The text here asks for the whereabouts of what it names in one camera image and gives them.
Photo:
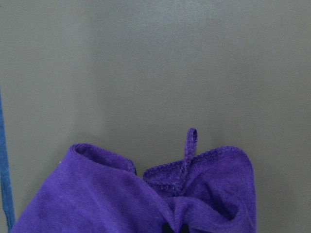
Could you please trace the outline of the purple cloth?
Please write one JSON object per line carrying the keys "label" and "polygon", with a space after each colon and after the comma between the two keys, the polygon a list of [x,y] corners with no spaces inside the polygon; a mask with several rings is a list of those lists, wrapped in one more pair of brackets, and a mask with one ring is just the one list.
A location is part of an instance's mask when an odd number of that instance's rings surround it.
{"label": "purple cloth", "polygon": [[14,233],[254,233],[252,164],[239,148],[195,155],[189,129],[182,160],[146,170],[81,143],[44,181]]}

